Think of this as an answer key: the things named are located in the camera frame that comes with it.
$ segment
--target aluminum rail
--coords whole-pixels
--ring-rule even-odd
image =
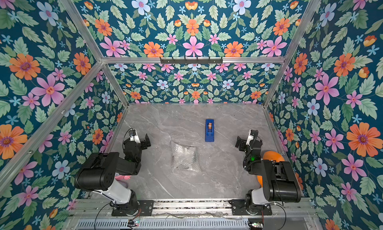
[[[290,64],[291,59],[293,58],[293,55],[296,52],[296,49],[298,48],[298,45],[299,45],[299,43],[300,43],[300,41],[301,41],[301,39],[302,39],[306,29],[307,29],[309,23],[311,22],[311,19],[313,18],[314,13],[315,13],[316,9],[318,8],[318,5],[320,2],[321,2],[321,0],[310,0],[309,1],[308,5],[306,7],[306,10],[304,11],[304,14],[302,16],[301,23],[299,24],[299,26],[298,26],[295,34],[294,34],[294,37],[293,37],[292,41],[290,42],[290,45],[287,49],[287,52],[285,55],[285,62],[279,68],[277,74],[275,75],[274,81],[271,84],[271,87],[268,91],[267,98],[264,102],[264,108],[267,108],[273,95],[275,94],[275,92],[278,88],[278,85],[283,78],[283,74],[284,74],[285,70],[288,68],[288,65]]]

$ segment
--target bubble wrap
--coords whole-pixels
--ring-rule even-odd
[[[201,172],[195,147],[179,145],[174,142],[171,142],[171,146],[173,170]]]

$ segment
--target black cable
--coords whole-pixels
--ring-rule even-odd
[[[99,213],[101,212],[101,210],[102,210],[106,205],[108,205],[108,204],[110,204],[110,202],[107,203],[107,204],[105,204],[105,205],[98,211],[98,214],[96,215],[95,223],[94,223],[94,225],[93,225],[93,227],[95,228],[95,230],[96,230],[96,221],[97,221],[97,217],[98,217]]]

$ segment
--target gray marble surface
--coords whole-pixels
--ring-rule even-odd
[[[205,142],[205,119],[214,119],[214,142]],[[138,199],[244,198],[260,185],[242,168],[244,152],[235,148],[237,136],[245,139],[258,129],[262,151],[276,150],[261,105],[130,105],[111,151],[122,152],[125,132],[147,133],[151,147],[142,151],[141,170],[127,180]],[[196,147],[201,172],[172,170],[170,142]]]

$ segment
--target orange flower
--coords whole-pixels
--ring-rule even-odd
[[[93,143],[99,144],[102,141],[102,137],[104,137],[103,131],[101,129],[97,129],[93,134]]]
[[[335,61],[334,72],[337,76],[343,75],[344,77],[348,75],[348,72],[354,68],[355,57],[351,57],[351,53],[347,53],[347,55],[341,55],[339,60]]]
[[[122,117],[122,112],[118,113],[117,115],[117,123],[120,121],[121,117]]]
[[[361,122],[359,127],[354,124],[350,127],[351,132],[347,132],[348,143],[352,150],[357,149],[357,154],[366,157],[366,152],[373,157],[378,155],[376,148],[383,148],[383,140],[376,137],[380,136],[380,132],[376,127],[370,128],[368,123]]]
[[[286,130],[286,138],[290,142],[294,140],[294,133],[292,129],[289,128]]]
[[[371,46],[372,44],[374,44],[374,42],[377,40],[377,38],[375,36],[367,36],[364,41],[363,41],[363,45],[364,46]]]
[[[301,190],[303,190],[303,180],[301,177],[299,177],[299,174],[298,173],[295,173],[295,177],[296,179],[298,180],[298,184],[299,184],[299,187],[301,187]]]
[[[332,219],[326,219],[326,229],[327,230],[339,230],[338,225]]]
[[[40,64],[33,60],[33,56],[24,55],[22,53],[17,54],[17,59],[11,58],[9,62],[12,64],[9,66],[12,72],[16,72],[16,76],[20,79],[25,78],[31,80],[32,77],[37,77],[37,73],[40,73]]]
[[[190,19],[189,20],[189,23],[186,24],[186,28],[187,28],[187,32],[192,35],[192,36],[195,36],[199,30],[199,24],[197,23],[197,21],[195,19]]]
[[[211,23],[210,23],[209,20],[205,19],[205,20],[203,21],[203,25],[204,25],[205,27],[209,27],[209,26],[211,25]]]
[[[160,48],[158,43],[155,44],[154,42],[149,41],[149,44],[145,44],[144,48],[144,53],[147,57],[163,57],[162,54],[164,51]]]
[[[225,48],[224,53],[226,53],[226,57],[240,57],[243,53],[242,49],[243,45],[238,44],[237,41],[234,41],[232,44],[227,44],[227,48]]]
[[[194,99],[198,99],[199,97],[201,97],[201,94],[198,92],[198,91],[195,91],[192,93],[191,95]]]
[[[111,36],[112,35],[112,28],[110,27],[110,24],[108,22],[105,22],[103,19],[100,18],[100,20],[96,20],[95,27],[98,28],[98,32],[102,33],[104,36]]]
[[[174,25],[176,26],[176,27],[180,27],[181,26],[181,20],[175,20],[175,22],[174,22]]]
[[[28,138],[26,134],[22,134],[24,130],[19,126],[12,129],[10,124],[0,125],[0,155],[3,154],[4,160],[12,158],[23,146]]]
[[[89,10],[93,10],[93,4],[91,4],[90,2],[86,1],[86,2],[84,2],[84,5],[85,5]]]
[[[82,52],[76,53],[74,57],[75,59],[73,59],[73,63],[76,65],[76,70],[81,72],[83,75],[88,73],[89,69],[91,68],[89,58]]]
[[[290,27],[290,20],[282,18],[279,22],[276,22],[273,28],[274,35],[282,36],[283,33],[287,32],[287,28]]]
[[[358,74],[361,78],[367,78],[368,75],[370,74],[370,71],[368,70],[368,67],[363,67],[362,69],[359,70]]]
[[[292,2],[291,4],[290,4],[290,8],[291,9],[294,9],[294,8],[296,8],[296,6],[298,6],[298,1],[294,1],[294,2]]]
[[[133,99],[141,99],[141,94],[140,93],[137,93],[135,91],[132,91],[130,93],[130,95],[132,96]]]
[[[301,53],[296,59],[295,59],[295,64],[294,64],[294,72],[295,74],[301,75],[302,72],[306,70],[306,65],[307,65],[307,55]]]
[[[261,97],[261,92],[260,91],[255,91],[253,93],[251,93],[251,98],[252,99],[258,99],[259,97]]]
[[[59,211],[58,208],[53,209],[53,211],[49,214],[49,217],[50,218],[56,217],[58,211]]]

